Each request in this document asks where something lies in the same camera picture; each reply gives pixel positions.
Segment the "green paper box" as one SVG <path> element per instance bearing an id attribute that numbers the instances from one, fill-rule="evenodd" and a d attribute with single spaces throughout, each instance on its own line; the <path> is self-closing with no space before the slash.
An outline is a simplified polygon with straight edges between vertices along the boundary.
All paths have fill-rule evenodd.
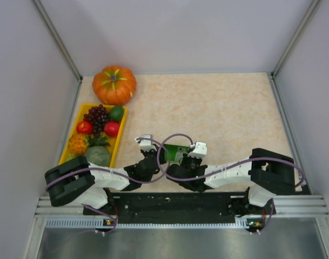
<path id="1" fill-rule="evenodd" d="M 189 147 L 180 145 L 164 144 L 164 149 L 165 161 L 171 163 L 180 163 L 184 155 L 189 152 Z"/>

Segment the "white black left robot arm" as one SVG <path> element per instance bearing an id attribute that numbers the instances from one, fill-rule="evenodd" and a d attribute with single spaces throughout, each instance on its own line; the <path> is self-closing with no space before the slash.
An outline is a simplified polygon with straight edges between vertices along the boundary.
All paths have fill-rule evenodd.
<path id="1" fill-rule="evenodd" d="M 102 214 L 113 210 L 114 201 L 107 189 L 129 192 L 151 183 L 152 177 L 165 163 L 165 151 L 158 147 L 141 151 L 144 159 L 123 168 L 95 165 L 85 156 L 77 156 L 45 174 L 46 188 L 53 207 L 80 203 L 97 209 Z"/>

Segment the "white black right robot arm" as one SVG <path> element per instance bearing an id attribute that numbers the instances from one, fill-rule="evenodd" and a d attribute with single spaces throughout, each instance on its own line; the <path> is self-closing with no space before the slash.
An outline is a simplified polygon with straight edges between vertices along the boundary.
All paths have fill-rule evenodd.
<path id="1" fill-rule="evenodd" d="M 185 155 L 170 165 L 166 177 L 193 192 L 204 192 L 234 183 L 246 183 L 243 200 L 247 212 L 254 214 L 277 195 L 296 192 L 292 158 L 263 148 L 254 148 L 248 159 L 225 165 L 202 165 L 202 159 Z"/>

